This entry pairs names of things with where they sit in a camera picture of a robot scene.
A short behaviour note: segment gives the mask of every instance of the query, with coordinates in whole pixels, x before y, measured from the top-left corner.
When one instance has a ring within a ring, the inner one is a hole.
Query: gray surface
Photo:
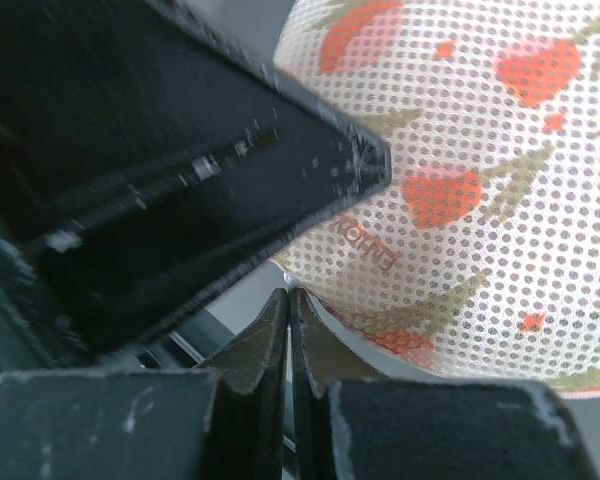
[[[293,0],[190,0],[216,25],[230,31],[263,56],[272,57],[284,21]],[[262,266],[218,301],[210,311],[232,331],[243,329],[258,314],[271,291],[284,287],[277,267]],[[354,352],[383,372],[401,378],[426,378],[427,374],[409,368],[366,345],[360,338],[320,310],[325,323]],[[594,463],[600,472],[600,399],[567,402],[588,444]]]

